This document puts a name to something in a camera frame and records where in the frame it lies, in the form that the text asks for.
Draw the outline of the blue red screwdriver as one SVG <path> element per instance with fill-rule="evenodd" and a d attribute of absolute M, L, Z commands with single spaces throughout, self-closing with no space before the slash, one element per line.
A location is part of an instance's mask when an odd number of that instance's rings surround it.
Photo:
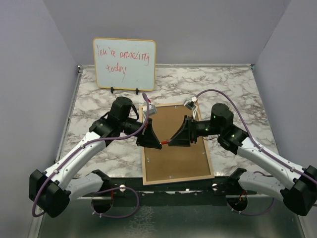
<path fill-rule="evenodd" d="M 170 142 L 170 140 L 165 140 L 165 141 L 162 141 L 161 144 L 162 144 L 162 145 L 166 145 L 166 144 L 168 144 L 169 142 Z"/>

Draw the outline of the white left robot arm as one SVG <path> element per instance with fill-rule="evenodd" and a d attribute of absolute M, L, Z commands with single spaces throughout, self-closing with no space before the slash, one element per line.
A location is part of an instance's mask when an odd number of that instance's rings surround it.
<path fill-rule="evenodd" d="M 125 185 L 114 187 L 111 179 L 99 170 L 75 179 L 74 176 L 97 153 L 104 150 L 114 140 L 125 140 L 135 136 L 137 146 L 161 149 L 154 133 L 150 112 L 155 111 L 151 101 L 143 94 L 146 115 L 142 122 L 130 118 L 136 110 L 133 102 L 126 97 L 118 97 L 109 112 L 94 121 L 80 142 L 62 159 L 45 169 L 35 170 L 29 177 L 29 198 L 33 201 L 32 215 L 40 217 L 48 214 L 54 218 L 60 215 L 73 199 L 94 193 L 112 194 L 115 190 L 125 192 Z"/>

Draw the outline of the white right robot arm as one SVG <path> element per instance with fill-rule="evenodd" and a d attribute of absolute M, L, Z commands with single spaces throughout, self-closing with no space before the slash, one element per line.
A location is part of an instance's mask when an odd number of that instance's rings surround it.
<path fill-rule="evenodd" d="M 317 201 L 317 170 L 304 168 L 268 150 L 246 131 L 233 123 L 233 112 L 226 104 L 211 109 L 210 120 L 196 121 L 185 116 L 181 127 L 168 142 L 169 146 L 189 147 L 198 137 L 217 135 L 219 145 L 235 155 L 257 164 L 270 176 L 261 177 L 238 169 L 227 182 L 228 190 L 238 194 L 254 191 L 280 200 L 292 212 L 306 216 Z"/>

